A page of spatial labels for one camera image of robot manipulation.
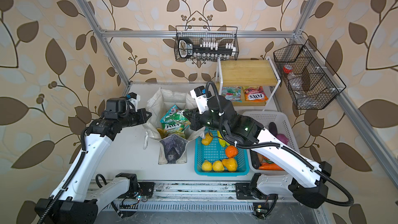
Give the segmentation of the green snack bag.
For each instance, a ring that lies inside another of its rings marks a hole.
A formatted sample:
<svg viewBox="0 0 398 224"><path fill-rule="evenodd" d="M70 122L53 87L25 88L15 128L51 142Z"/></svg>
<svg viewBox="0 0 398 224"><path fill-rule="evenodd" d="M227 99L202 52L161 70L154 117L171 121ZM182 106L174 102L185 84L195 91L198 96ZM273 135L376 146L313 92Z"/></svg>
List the green snack bag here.
<svg viewBox="0 0 398 224"><path fill-rule="evenodd" d="M176 134L185 138L185 130L190 126L190 121L183 115L185 110L180 110L177 105L173 105L161 118L163 134L165 137Z"/></svg>

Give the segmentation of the white fabric grocery bag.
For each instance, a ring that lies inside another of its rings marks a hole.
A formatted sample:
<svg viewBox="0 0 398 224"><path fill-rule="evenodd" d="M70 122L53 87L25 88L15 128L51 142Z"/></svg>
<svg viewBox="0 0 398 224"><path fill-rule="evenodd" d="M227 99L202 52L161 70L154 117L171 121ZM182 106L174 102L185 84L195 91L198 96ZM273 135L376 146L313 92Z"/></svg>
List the white fabric grocery bag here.
<svg viewBox="0 0 398 224"><path fill-rule="evenodd" d="M144 124L146 131L145 140L152 139L160 143L158 164L183 164L187 162L187 145L190 141L205 137L205 128L192 131L190 127L185 130L185 138L176 134L161 139L157 128L162 128L160 120L166 112L177 105L180 110L191 110L197 107L195 100L188 93L173 92L160 88L149 99L146 110L152 116Z"/></svg>

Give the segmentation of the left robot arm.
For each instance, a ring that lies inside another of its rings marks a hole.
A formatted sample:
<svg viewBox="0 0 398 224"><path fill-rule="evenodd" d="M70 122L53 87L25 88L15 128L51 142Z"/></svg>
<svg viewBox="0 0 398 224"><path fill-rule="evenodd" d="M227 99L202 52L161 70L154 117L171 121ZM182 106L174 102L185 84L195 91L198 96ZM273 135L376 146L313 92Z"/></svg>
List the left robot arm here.
<svg viewBox="0 0 398 224"><path fill-rule="evenodd" d="M35 206L40 224L93 224L99 212L119 196L141 195L137 177L131 173L120 173L96 192L88 193L94 173L116 135L151 117L145 108L138 108L139 101L136 93L111 98L100 118L84 128L79 155L51 196L40 199Z"/></svg>

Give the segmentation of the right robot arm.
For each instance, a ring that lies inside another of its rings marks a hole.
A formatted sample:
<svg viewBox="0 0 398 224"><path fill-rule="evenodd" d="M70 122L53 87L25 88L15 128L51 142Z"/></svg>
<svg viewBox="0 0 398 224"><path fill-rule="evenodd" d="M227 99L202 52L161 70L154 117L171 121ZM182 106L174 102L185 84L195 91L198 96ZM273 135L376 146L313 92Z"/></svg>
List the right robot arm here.
<svg viewBox="0 0 398 224"><path fill-rule="evenodd" d="M331 178L332 166L327 162L312 161L278 140L260 122L239 115L231 101L221 96L213 81L190 92L196 108L188 110L193 131L211 129L219 131L223 140L232 147L257 152L277 164L289 174L286 182L280 179L258 177L256 188L264 195L280 195L285 191L299 203L318 208L323 203L350 207L353 196Z"/></svg>

